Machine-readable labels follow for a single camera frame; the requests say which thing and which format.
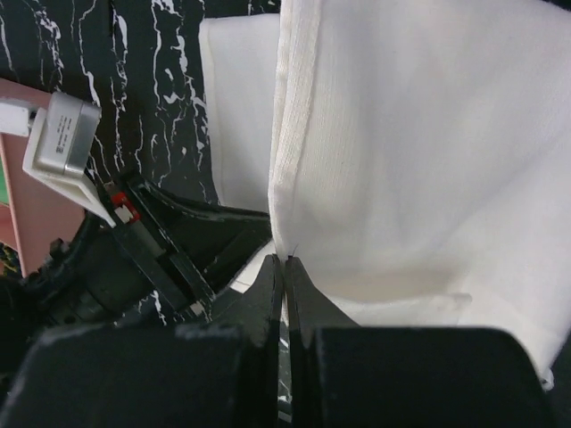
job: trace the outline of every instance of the fabric fold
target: fabric fold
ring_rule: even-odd
[[[218,20],[235,31],[220,38],[203,24],[221,201],[267,208],[278,255],[361,324],[500,328],[544,375],[571,326],[570,16],[539,0],[284,0],[254,73],[222,45],[259,22]],[[245,109],[220,73],[258,93]],[[256,126],[245,111],[263,111]],[[234,161],[248,144],[259,156]]]

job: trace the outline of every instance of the pink board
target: pink board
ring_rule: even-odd
[[[50,94],[0,79],[0,96],[47,108]],[[83,220],[83,208],[42,185],[21,169],[27,138],[2,134],[0,155],[10,207],[0,207],[0,241],[14,246],[23,275],[38,269],[51,241],[70,241]]]

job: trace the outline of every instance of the white towel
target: white towel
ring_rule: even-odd
[[[505,329],[544,374],[571,325],[571,15],[285,0],[276,70],[278,254],[362,324]]]
[[[204,20],[199,39],[220,203],[268,212],[277,15]]]

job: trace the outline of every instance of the black plastic part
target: black plastic part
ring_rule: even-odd
[[[213,320],[239,325],[253,345],[245,365],[253,400],[245,411],[255,416],[257,426],[264,427],[277,424],[279,322],[284,294],[279,263],[277,256],[267,256],[242,298]]]
[[[310,354],[320,396],[311,426],[556,426],[529,358],[504,332],[324,328]]]
[[[207,321],[218,294],[270,238],[264,213],[180,200],[137,173],[116,187],[140,220],[110,229],[87,213],[70,248],[55,242],[49,263],[24,280],[50,325]]]
[[[331,300],[320,292],[298,258],[290,258],[283,272],[292,372],[292,420],[297,426],[314,426],[319,420],[319,402],[311,384],[315,367],[307,349],[313,332],[321,325],[356,327]]]
[[[45,333],[21,367],[0,425],[252,426],[244,412],[247,341],[236,328],[180,327]]]

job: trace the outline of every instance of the white fabric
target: white fabric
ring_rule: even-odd
[[[199,39],[220,203],[268,212],[276,15],[204,20]]]
[[[285,0],[275,70],[271,149],[252,138],[278,254],[362,324],[502,328],[546,373],[571,325],[571,15]]]

